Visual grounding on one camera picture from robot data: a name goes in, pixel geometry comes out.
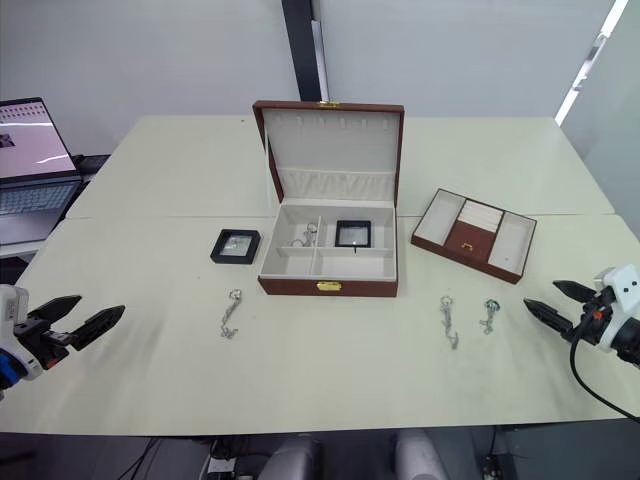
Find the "laptop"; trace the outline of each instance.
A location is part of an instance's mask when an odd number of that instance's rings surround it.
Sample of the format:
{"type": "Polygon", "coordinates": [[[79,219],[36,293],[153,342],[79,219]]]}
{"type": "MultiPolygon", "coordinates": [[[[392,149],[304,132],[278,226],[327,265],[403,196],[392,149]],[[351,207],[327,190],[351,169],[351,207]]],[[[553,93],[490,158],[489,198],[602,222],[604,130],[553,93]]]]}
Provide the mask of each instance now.
{"type": "Polygon", "coordinates": [[[42,99],[0,101],[0,245],[47,238],[80,184],[42,99]]]}

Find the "laptop keyboard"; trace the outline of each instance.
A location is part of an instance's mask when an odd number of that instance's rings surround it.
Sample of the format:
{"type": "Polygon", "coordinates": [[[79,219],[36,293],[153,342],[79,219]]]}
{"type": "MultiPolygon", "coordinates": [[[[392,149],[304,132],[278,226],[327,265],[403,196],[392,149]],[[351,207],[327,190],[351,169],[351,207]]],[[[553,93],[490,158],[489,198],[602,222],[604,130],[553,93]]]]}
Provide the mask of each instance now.
{"type": "Polygon", "coordinates": [[[38,212],[62,207],[73,185],[56,185],[0,192],[0,215],[38,212]]]}

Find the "gold latch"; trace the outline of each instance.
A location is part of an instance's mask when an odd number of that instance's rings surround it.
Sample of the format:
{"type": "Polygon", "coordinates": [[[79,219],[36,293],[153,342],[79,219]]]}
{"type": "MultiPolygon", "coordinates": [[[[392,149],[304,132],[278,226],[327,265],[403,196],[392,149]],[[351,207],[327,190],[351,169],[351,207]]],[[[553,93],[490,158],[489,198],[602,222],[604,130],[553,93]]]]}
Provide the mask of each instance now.
{"type": "Polygon", "coordinates": [[[342,290],[340,282],[318,282],[316,286],[321,292],[339,292],[342,290]]]}
{"type": "Polygon", "coordinates": [[[318,105],[324,108],[338,108],[340,102],[318,102],[318,105]]]}

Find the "white wall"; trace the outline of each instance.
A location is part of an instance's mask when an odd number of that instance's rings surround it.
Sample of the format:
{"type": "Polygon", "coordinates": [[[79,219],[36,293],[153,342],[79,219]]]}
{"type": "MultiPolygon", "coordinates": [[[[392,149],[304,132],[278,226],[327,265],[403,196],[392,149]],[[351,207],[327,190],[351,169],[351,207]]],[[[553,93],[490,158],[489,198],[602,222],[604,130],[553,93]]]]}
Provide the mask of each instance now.
{"type": "Polygon", "coordinates": [[[640,238],[640,2],[627,4],[562,129],[640,238]]]}
{"type": "Polygon", "coordinates": [[[401,103],[415,116],[554,116],[613,0],[315,3],[333,100],[401,103]]]}
{"type": "Polygon", "coordinates": [[[280,0],[0,0],[0,98],[25,96],[85,154],[141,115],[300,98],[280,0]]]}

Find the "jewelry box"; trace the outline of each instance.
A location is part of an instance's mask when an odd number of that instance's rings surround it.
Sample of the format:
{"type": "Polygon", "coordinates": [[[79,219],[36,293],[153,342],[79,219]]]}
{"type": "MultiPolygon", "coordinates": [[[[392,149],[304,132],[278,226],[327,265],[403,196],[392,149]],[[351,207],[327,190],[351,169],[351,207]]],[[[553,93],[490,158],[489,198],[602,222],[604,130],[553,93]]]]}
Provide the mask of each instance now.
{"type": "Polygon", "coordinates": [[[518,283],[536,221],[439,189],[411,243],[509,283],[518,283]]]}
{"type": "Polygon", "coordinates": [[[253,111],[280,200],[264,290],[395,297],[404,108],[259,101],[253,111]]]}

